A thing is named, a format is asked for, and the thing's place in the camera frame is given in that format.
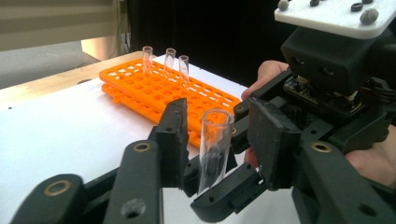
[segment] clear test tube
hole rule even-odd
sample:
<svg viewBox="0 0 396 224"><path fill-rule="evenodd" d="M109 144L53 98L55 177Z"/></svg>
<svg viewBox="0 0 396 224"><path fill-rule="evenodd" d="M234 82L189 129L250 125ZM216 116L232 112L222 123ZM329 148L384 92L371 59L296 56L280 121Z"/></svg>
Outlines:
<svg viewBox="0 0 396 224"><path fill-rule="evenodd" d="M189 90L189 56L180 55L178 57L178 73L179 82L183 88L183 91Z"/></svg>
<svg viewBox="0 0 396 224"><path fill-rule="evenodd" d="M223 109L210 109L203 114L198 195L219 183L225 175L233 121L233 115Z"/></svg>
<svg viewBox="0 0 396 224"><path fill-rule="evenodd" d="M152 47L145 46L143 47L143 75L151 76L152 75Z"/></svg>
<svg viewBox="0 0 396 224"><path fill-rule="evenodd" d="M165 62L163 64L163 75L169 78L172 75L173 64L176 56L175 49L167 49L165 54Z"/></svg>

